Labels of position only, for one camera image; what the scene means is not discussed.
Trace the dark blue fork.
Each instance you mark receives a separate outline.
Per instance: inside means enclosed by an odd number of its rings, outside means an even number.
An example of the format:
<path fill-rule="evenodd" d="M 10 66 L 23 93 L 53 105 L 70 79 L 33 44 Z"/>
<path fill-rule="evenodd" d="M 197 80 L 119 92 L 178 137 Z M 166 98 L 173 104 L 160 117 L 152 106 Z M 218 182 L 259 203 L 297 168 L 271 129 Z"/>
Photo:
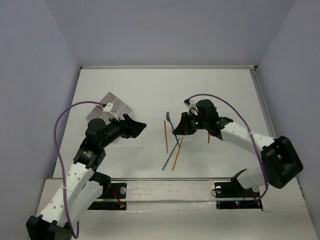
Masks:
<path fill-rule="evenodd" d="M 166 112 L 166 120 L 169 122 L 169 124 L 170 124 L 170 126 L 171 126 L 171 131 L 172 131 L 172 133 L 174 133 L 174 130 L 175 130 L 175 128 L 174 128 L 174 125 L 173 125 L 173 123 L 172 123 L 172 121 L 171 121 L 171 118 L 170 118 L 170 112 L 169 111 L 167 111 Z M 176 143 L 177 143 L 177 145 L 180 147 L 180 143 L 179 143 L 179 139 L 178 139 L 178 137 L 174 134 L 174 137 L 175 137 L 175 140 L 176 140 Z"/>

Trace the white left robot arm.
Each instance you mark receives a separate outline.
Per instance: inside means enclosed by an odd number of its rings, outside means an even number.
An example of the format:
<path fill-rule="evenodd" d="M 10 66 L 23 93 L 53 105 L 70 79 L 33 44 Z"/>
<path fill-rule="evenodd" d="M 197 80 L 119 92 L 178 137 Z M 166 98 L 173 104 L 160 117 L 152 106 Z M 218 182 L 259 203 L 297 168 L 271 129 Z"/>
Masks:
<path fill-rule="evenodd" d="M 111 178 L 97 171 L 106 156 L 105 148 L 118 138 L 137 138 L 146 123 L 128 114 L 106 124 L 95 118 L 87 124 L 81 143 L 62 184 L 38 216 L 30 216 L 26 228 L 31 240 L 70 240 L 79 236 L 79 219 L 98 198 L 110 194 Z"/>

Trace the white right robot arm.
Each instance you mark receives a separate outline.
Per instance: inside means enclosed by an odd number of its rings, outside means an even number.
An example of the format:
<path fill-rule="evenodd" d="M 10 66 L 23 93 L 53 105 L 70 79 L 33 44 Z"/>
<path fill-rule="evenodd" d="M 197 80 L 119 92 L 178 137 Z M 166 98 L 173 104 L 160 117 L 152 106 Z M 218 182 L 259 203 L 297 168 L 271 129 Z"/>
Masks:
<path fill-rule="evenodd" d="M 282 189 L 304 168 L 292 142 L 285 136 L 273 138 L 251 131 L 248 125 L 241 126 L 232 119 L 219 116 L 217 108 L 209 99 L 194 102 L 186 99 L 188 107 L 173 134 L 193 135 L 198 130 L 221 141 L 236 145 L 256 155 L 259 167 L 243 169 L 236 173 L 230 183 L 235 196 L 242 196 L 252 187 L 271 185 Z"/>

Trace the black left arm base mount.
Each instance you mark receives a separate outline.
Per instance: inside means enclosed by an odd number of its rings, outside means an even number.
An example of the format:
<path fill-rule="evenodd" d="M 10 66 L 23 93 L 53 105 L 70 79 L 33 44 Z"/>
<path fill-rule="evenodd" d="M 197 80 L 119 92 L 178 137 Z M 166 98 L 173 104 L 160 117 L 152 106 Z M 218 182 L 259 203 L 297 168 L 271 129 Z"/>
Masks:
<path fill-rule="evenodd" d="M 127 209 L 127 183 L 112 182 L 89 207 L 91 211 L 125 211 Z"/>

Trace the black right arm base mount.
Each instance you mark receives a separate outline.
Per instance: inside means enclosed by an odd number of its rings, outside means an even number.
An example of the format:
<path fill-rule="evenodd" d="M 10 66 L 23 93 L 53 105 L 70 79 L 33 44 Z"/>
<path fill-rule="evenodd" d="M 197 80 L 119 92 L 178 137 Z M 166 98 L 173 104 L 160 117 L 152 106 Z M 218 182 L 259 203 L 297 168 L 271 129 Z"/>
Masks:
<path fill-rule="evenodd" d="M 218 210 L 263 210 L 262 201 L 258 200 L 261 197 L 258 186 L 244 189 L 231 181 L 215 182 L 211 195 L 216 199 Z"/>

